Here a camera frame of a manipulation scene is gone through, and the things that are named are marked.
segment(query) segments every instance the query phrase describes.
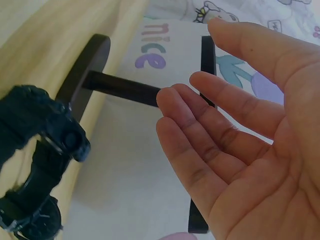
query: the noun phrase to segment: white fabric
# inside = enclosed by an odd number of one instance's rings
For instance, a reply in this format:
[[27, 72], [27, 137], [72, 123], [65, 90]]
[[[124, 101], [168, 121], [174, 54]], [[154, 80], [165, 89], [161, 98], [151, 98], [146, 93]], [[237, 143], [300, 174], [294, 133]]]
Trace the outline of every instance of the white fabric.
[[214, 17], [252, 22], [286, 35], [320, 44], [316, 0], [151, 0], [145, 16], [207, 23]]

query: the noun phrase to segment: black metal rod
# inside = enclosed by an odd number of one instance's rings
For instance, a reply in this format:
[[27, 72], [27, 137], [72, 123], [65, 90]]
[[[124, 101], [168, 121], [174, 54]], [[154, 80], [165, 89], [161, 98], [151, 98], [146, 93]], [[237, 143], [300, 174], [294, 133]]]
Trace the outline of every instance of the black metal rod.
[[160, 88], [155, 86], [107, 75], [102, 72], [90, 71], [83, 83], [83, 87], [149, 106], [158, 107], [156, 97]]

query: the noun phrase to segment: purple letter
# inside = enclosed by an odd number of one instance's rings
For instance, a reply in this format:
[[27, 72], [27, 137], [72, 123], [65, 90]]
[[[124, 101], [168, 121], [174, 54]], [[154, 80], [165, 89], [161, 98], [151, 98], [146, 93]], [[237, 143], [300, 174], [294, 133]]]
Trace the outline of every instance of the purple letter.
[[139, 57], [135, 61], [135, 67], [137, 69], [143, 69], [146, 61], [155, 69], [163, 69], [166, 66], [166, 61], [162, 56], [156, 53], [149, 53]]
[[141, 33], [142, 35], [147, 35], [147, 34], [166, 34], [169, 32], [169, 25], [168, 23], [164, 23], [162, 25], [147, 25], [144, 26], [145, 28], [161, 28], [159, 31], [144, 31]]

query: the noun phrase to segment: black stand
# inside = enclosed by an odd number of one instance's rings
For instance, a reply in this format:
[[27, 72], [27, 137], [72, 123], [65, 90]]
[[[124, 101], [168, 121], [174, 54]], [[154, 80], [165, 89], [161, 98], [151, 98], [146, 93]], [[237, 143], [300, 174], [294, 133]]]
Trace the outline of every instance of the black stand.
[[[95, 34], [85, 46], [65, 79], [56, 99], [70, 104], [72, 115], [80, 121], [92, 91], [158, 107], [156, 96], [160, 88], [102, 73], [110, 50], [110, 39]], [[216, 74], [215, 45], [210, 36], [202, 37], [201, 71]], [[214, 104], [201, 96], [211, 105]], [[191, 200], [188, 231], [203, 234], [209, 230], [207, 223]]]

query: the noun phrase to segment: purple pattern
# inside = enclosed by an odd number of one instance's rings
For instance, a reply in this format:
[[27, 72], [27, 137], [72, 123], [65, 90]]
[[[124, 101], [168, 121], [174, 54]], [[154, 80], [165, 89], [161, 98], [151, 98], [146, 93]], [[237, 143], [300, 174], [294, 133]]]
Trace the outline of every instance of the purple pattern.
[[281, 105], [284, 104], [282, 91], [261, 73], [257, 72], [252, 76], [251, 87], [257, 98]]

